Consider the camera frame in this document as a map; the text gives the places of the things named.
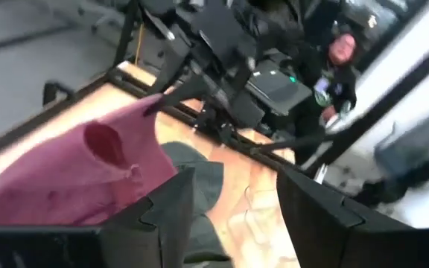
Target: pink fabric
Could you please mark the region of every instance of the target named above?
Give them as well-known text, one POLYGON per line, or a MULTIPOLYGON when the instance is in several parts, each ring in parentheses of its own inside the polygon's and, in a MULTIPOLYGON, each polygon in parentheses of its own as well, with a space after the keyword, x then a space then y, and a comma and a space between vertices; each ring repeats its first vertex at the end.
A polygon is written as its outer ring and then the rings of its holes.
POLYGON ((0 225, 92 225, 176 173, 155 136, 154 95, 76 126, 0 175, 0 225))

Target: cable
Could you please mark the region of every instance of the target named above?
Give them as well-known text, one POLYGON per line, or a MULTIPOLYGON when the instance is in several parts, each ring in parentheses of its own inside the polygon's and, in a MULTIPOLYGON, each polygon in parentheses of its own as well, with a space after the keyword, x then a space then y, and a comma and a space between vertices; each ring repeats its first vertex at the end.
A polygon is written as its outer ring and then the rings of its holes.
POLYGON ((135 65, 136 66, 139 64, 139 54, 140 54, 140 47, 142 46, 142 39, 143 39, 143 23, 140 25, 139 41, 137 44, 137 52, 135 53, 135 65))

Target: gray floor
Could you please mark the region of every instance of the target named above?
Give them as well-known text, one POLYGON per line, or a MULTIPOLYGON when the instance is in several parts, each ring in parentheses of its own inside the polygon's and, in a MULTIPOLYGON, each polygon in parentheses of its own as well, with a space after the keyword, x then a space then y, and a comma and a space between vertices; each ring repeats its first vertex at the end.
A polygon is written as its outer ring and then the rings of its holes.
POLYGON ((112 63, 119 31, 102 28, 94 36, 88 25, 96 17, 80 18, 75 1, 51 2, 56 16, 36 0, 0 0, 0 42, 60 28, 68 24, 67 18, 77 23, 72 29, 0 48, 0 135, 42 111, 45 81, 57 79, 77 89, 112 63))

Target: white wall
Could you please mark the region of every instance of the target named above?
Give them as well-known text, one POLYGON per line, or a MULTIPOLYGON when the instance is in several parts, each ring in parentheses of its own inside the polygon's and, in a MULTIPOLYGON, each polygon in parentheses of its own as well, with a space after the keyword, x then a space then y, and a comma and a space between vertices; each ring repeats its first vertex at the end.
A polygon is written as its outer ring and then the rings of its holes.
MULTIPOLYGON (((418 15, 410 27, 359 80, 357 106, 344 123, 347 124, 365 113, 396 81, 426 57, 428 52, 429 8, 418 15)), ((398 134, 428 114, 429 76, 329 167, 325 180, 338 184, 350 176, 362 180, 379 178, 381 172, 376 168, 372 157, 375 145, 391 133, 394 122, 397 126, 395 133, 398 134), (349 167, 352 172, 344 174, 339 167, 349 167)), ((429 227, 429 186, 409 191, 407 196, 392 205, 392 208, 394 218, 417 228, 429 227)))

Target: black jacket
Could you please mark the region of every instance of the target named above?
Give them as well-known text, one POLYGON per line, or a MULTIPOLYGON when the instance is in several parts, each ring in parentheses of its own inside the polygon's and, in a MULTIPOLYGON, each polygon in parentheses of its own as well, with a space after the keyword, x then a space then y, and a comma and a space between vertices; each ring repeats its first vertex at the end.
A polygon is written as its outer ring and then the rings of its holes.
MULTIPOLYGON (((297 44, 296 48, 297 55, 292 55, 292 60, 281 62, 280 67, 284 70, 293 71, 306 86, 312 89, 322 77, 322 70, 327 69, 327 48, 318 50, 306 43, 297 44)), ((339 112, 346 101, 350 101, 352 108, 355 107, 357 103, 355 94, 356 80, 357 78, 349 64, 334 68, 327 93, 332 96, 336 111, 339 112), (337 85, 341 85, 341 92, 335 91, 337 85)))

